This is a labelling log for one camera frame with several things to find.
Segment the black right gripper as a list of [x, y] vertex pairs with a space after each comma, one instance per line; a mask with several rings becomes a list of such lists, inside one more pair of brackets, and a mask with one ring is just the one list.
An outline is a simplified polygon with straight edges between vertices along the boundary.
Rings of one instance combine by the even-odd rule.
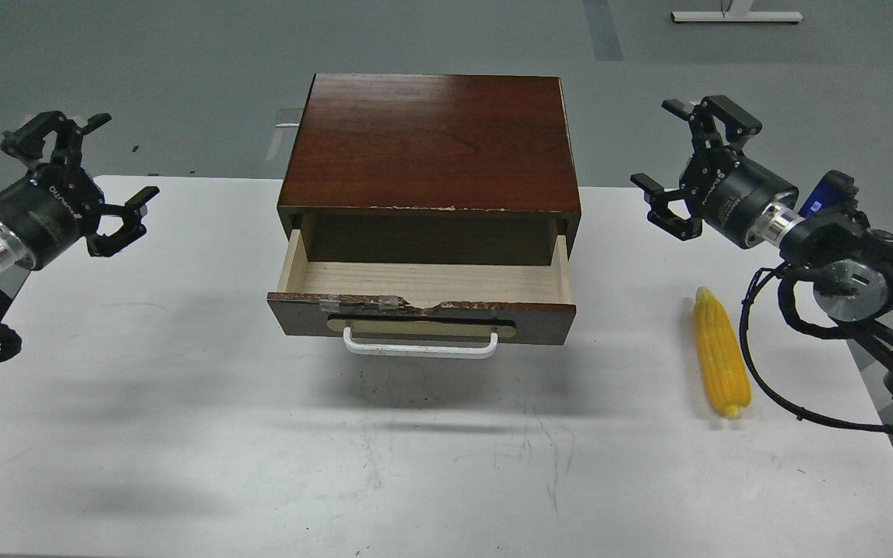
[[[649, 222], [681, 241], [700, 237], [705, 220], [741, 250], [762, 243], [754, 227], [766, 208], [793, 208], [798, 200], [798, 188], [790, 181], [745, 157], [743, 148], [762, 131], [762, 122], [726, 95], [700, 102], [665, 99], [660, 107], [688, 124], [692, 155], [674, 190], [649, 174], [631, 174], [649, 205]], [[673, 212], [673, 202], [684, 202], [690, 215]]]

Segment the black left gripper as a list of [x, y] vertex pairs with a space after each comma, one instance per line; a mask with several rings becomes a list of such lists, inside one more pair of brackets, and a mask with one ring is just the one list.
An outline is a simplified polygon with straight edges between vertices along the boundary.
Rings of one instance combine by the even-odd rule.
[[[160, 193], [146, 186], [124, 205], [103, 204], [104, 195], [81, 169], [84, 137], [112, 120], [104, 112], [78, 125], [60, 111], [32, 117], [16, 131], [4, 131], [1, 151], [28, 169], [22, 179], [0, 191], [0, 272], [13, 265], [40, 270], [86, 236], [92, 257], [113, 257], [145, 236], [147, 202]], [[46, 138], [54, 134], [49, 163], [43, 164]], [[73, 170], [71, 176], [65, 170]], [[102, 216], [121, 220], [110, 236], [96, 232]]]

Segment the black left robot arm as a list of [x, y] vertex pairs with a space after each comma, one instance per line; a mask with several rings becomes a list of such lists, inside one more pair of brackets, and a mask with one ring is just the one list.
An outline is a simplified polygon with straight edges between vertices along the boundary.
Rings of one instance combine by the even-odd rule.
[[[145, 236], [147, 202], [158, 188], [142, 188], [123, 205], [109, 204], [82, 166], [84, 138], [111, 118], [100, 113], [81, 125], [46, 111], [4, 132], [1, 150], [26, 172], [0, 191], [0, 280], [15, 267], [42, 270], [81, 239], [92, 257], [113, 257]], [[0, 363], [22, 347], [21, 336], [2, 321], [7, 304], [0, 288]]]

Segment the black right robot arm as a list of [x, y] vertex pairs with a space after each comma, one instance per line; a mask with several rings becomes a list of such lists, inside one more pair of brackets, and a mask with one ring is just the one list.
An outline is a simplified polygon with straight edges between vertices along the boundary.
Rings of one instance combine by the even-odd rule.
[[750, 310], [778, 278], [784, 322], [812, 338], [854, 340], [886, 368], [893, 400], [893, 233], [871, 226], [858, 208], [853, 177], [839, 170], [829, 170], [797, 209], [798, 189], [744, 154], [763, 126], [727, 96], [667, 99], [662, 107], [687, 123], [692, 153], [674, 190], [632, 174], [649, 222], [683, 241], [708, 225], [742, 250], [769, 243], [779, 251], [778, 266], [753, 276], [740, 315], [740, 349], [762, 392], [800, 420], [893, 435], [893, 425], [848, 422], [791, 403], [765, 384], [748, 346]]

